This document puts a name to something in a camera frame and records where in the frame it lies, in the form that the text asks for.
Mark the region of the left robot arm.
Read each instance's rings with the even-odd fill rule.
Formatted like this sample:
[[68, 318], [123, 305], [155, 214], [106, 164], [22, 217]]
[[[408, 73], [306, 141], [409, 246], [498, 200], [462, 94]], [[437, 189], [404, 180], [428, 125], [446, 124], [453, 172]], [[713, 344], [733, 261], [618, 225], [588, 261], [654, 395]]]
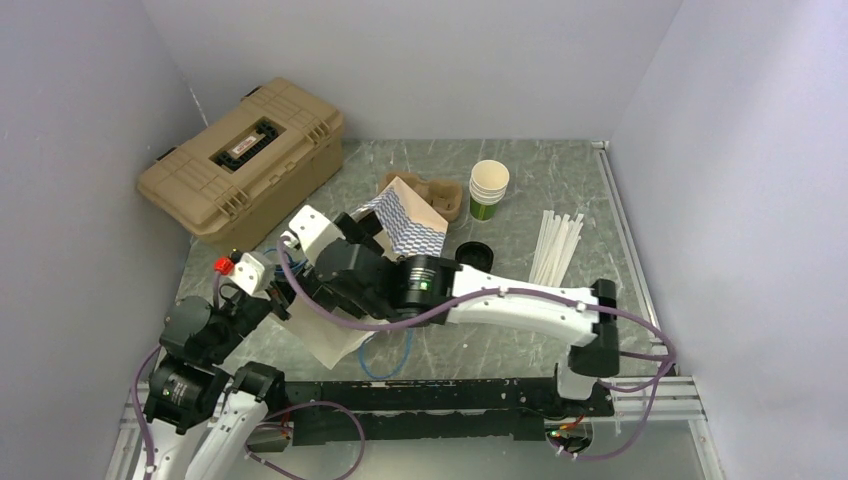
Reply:
[[271, 301], [244, 293], [221, 306], [188, 296], [171, 307], [147, 397], [131, 395], [143, 440], [134, 478], [220, 479], [263, 420], [285, 411], [282, 371], [249, 362], [229, 375], [220, 367], [271, 311]]

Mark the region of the blue checkered paper bag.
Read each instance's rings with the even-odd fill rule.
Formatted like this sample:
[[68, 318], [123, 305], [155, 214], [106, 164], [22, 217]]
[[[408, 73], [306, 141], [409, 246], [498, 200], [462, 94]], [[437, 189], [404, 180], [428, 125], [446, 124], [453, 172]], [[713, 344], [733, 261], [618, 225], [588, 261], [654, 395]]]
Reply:
[[[448, 222], [401, 179], [393, 180], [351, 216], [363, 220], [369, 213], [376, 215], [383, 228], [374, 239], [385, 248], [386, 257], [395, 260], [417, 254], [441, 255]], [[372, 331], [349, 329], [327, 320], [300, 297], [294, 299], [288, 312], [290, 319], [279, 323], [328, 369], [374, 336]]]

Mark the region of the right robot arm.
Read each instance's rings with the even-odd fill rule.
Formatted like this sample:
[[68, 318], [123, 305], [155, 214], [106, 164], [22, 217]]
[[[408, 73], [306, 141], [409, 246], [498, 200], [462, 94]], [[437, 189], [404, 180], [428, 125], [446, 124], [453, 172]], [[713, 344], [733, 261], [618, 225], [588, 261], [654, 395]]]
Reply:
[[364, 223], [346, 216], [331, 221], [305, 207], [289, 226], [318, 285], [337, 308], [350, 311], [340, 317], [309, 297], [310, 306], [338, 326], [380, 332], [483, 324], [559, 339], [568, 350], [550, 392], [564, 415], [578, 413], [593, 385], [620, 371], [611, 283], [562, 289], [499, 277], [443, 257], [437, 233], [393, 232], [374, 215]]

